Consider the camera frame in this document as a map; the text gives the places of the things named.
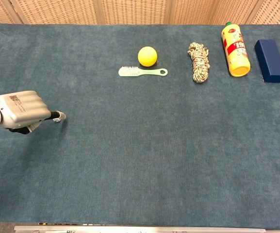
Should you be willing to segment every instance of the brush bristles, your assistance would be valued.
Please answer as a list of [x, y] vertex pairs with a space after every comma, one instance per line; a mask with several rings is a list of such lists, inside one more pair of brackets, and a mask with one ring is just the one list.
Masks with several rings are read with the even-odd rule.
[[122, 67], [122, 71], [126, 75], [137, 75], [139, 74], [139, 67]]

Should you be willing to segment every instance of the yellow bottle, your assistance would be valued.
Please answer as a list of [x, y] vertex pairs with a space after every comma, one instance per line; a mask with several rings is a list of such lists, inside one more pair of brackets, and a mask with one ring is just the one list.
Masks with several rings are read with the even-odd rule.
[[222, 40], [231, 75], [234, 77], [246, 75], [251, 69], [251, 64], [239, 26], [230, 22], [226, 23], [222, 31]]

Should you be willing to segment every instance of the brush handle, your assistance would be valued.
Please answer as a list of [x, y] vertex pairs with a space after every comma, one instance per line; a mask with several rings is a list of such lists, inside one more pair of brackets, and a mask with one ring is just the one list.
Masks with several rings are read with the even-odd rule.
[[152, 75], [159, 75], [159, 76], [166, 76], [168, 74], [168, 70], [162, 69], [140, 69], [141, 75], [142, 74], [152, 74]]

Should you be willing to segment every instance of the bottle label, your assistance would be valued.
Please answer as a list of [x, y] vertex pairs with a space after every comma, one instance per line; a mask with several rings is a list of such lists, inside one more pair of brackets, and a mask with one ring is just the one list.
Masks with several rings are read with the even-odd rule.
[[239, 50], [243, 54], [247, 53], [246, 47], [245, 47], [243, 41], [237, 41], [237, 42], [232, 43], [231, 45], [229, 45], [229, 47], [227, 48], [228, 55], [230, 55], [235, 50]]

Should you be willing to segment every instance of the light green brush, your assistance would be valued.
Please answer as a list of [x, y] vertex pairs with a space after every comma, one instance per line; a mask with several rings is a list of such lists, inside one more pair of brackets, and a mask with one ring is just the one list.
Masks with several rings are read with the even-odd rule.
[[118, 74], [120, 76], [135, 77], [144, 74], [166, 76], [168, 71], [164, 68], [162, 69], [140, 69], [139, 67], [122, 67], [119, 69]]

